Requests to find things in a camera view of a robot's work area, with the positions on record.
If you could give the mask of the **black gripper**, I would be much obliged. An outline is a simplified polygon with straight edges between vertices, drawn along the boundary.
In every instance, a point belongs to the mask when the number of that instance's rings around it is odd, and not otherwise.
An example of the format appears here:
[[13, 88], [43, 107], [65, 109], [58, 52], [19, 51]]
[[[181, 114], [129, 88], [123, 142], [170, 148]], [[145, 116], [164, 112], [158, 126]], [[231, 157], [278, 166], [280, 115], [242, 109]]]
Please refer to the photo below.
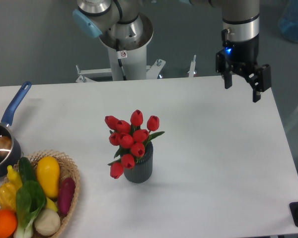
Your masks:
[[216, 72], [220, 73], [224, 80], [224, 88], [232, 86], [232, 72], [243, 67], [244, 78], [250, 84], [254, 103], [261, 99], [261, 93], [271, 88], [271, 66], [257, 65], [259, 52], [259, 34], [246, 41], [230, 41], [230, 30], [221, 31], [223, 49], [216, 54]]

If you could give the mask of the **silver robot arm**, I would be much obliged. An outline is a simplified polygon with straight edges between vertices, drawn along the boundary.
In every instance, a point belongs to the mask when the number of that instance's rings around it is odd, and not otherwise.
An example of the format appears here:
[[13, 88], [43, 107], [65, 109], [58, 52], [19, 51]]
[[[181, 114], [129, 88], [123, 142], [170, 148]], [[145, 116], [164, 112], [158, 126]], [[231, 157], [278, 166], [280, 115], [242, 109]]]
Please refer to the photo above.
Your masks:
[[[223, 49], [216, 54], [216, 72], [225, 88], [232, 76], [245, 79], [253, 90], [253, 102], [271, 87], [270, 66], [258, 65], [259, 6], [257, 0], [206, 0], [222, 10]], [[147, 45], [153, 36], [151, 21], [139, 12], [136, 0], [79, 0], [73, 18], [89, 37], [107, 48], [114, 81], [148, 78]]]

